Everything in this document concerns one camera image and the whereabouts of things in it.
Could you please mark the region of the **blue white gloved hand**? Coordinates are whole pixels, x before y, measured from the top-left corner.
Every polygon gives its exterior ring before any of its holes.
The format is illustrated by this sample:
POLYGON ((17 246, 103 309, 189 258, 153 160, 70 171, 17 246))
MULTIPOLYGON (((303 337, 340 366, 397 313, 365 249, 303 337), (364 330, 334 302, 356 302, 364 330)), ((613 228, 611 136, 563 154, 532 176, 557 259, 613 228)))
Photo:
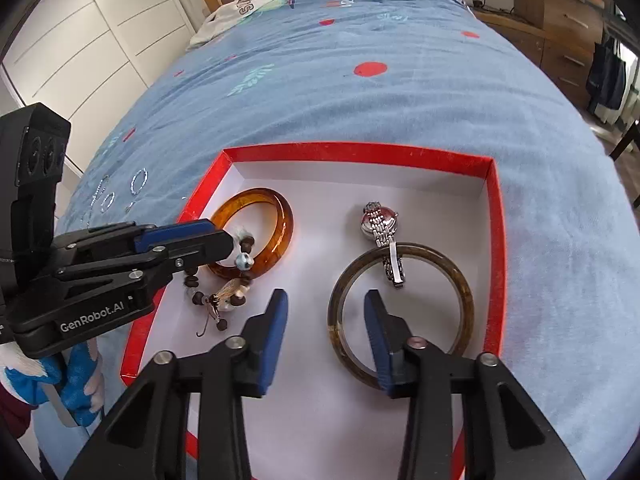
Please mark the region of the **blue white gloved hand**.
POLYGON ((77 425, 93 424, 104 407, 102 356, 96 341, 73 346, 65 367, 54 356, 29 359, 15 341, 1 345, 1 420, 12 437, 20 438, 32 411, 48 402, 44 385, 61 386, 61 402, 77 425))

